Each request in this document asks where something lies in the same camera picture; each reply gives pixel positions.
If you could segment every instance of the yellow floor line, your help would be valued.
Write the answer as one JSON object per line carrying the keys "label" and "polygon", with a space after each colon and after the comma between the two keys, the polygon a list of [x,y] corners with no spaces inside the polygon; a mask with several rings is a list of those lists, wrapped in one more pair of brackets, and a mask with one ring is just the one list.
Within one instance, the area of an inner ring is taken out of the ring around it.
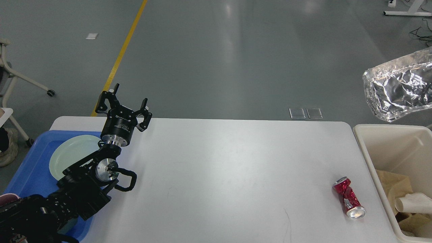
{"label": "yellow floor line", "polygon": [[[115,60],[114,66],[111,69],[111,72],[108,76],[107,81],[105,82],[104,88],[102,91],[108,91],[112,80],[114,79],[115,73],[117,72],[118,66],[120,65],[121,59],[123,58],[124,53],[126,52],[127,46],[129,45],[130,39],[132,38],[133,32],[135,31],[135,28],[137,27],[138,21],[140,20],[141,14],[143,13],[144,7],[146,7],[147,0],[143,0],[143,3],[141,4],[140,10],[138,10],[137,16],[135,16],[135,20],[132,23],[132,26],[130,27],[129,33],[127,34],[126,40],[124,40],[123,46],[121,47],[120,53],[117,56],[117,60]],[[91,116],[96,116],[97,113],[95,112],[96,106],[98,104],[95,104],[95,107],[92,111]]]}

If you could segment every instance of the crushed soda can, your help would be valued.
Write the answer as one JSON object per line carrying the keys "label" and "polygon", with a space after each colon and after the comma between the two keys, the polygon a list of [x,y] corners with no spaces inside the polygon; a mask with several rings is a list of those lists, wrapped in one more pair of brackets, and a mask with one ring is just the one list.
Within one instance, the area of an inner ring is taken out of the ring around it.
{"label": "crushed soda can", "polygon": [[343,197],[342,200],[346,215],[352,219],[359,219],[365,216],[366,210],[360,205],[353,189],[349,186],[350,184],[350,179],[345,176],[337,180],[333,184],[333,188]]}

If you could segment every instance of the brown paper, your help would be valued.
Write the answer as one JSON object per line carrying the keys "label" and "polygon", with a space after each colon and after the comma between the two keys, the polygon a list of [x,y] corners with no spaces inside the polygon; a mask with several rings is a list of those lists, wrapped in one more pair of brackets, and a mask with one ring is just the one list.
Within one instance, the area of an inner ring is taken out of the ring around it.
{"label": "brown paper", "polygon": [[410,178],[383,170],[376,169],[376,172],[393,214],[396,215],[398,212],[394,206],[394,200],[404,197],[406,194],[414,193],[411,188]]}
{"label": "brown paper", "polygon": [[[393,214],[396,216],[398,211],[394,206],[394,200],[396,198],[404,197],[406,194],[413,193],[410,178],[408,176],[383,170],[376,169],[376,172],[381,182],[382,188],[384,189],[385,195],[387,196],[387,200],[390,203]],[[428,214],[412,213],[399,213],[396,216],[396,219],[399,222],[399,228],[402,231],[410,233],[431,221]]]}
{"label": "brown paper", "polygon": [[407,219],[399,222],[399,228],[407,232],[414,232],[415,229],[429,223],[431,220],[427,214],[413,214]]}

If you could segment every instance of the pink object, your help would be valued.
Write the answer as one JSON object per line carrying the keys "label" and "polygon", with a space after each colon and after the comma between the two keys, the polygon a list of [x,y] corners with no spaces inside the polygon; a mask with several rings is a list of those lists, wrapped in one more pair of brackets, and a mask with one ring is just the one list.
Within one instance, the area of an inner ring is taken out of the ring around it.
{"label": "pink object", "polygon": [[0,195],[0,207],[8,204],[10,202],[13,202],[17,199],[19,199],[19,196],[17,194],[14,194],[14,193],[6,193],[3,195]]}

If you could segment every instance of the chair caster wheel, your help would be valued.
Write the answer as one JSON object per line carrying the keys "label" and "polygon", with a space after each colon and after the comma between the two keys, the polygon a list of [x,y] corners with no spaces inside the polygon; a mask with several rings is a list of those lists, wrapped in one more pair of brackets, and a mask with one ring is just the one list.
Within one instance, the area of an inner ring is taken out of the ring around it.
{"label": "chair caster wheel", "polygon": [[31,147],[35,143],[35,141],[29,138],[27,141],[25,141],[25,143],[27,144],[28,147]]}
{"label": "chair caster wheel", "polygon": [[50,97],[53,97],[55,95],[54,90],[48,90],[47,95],[49,95]]}

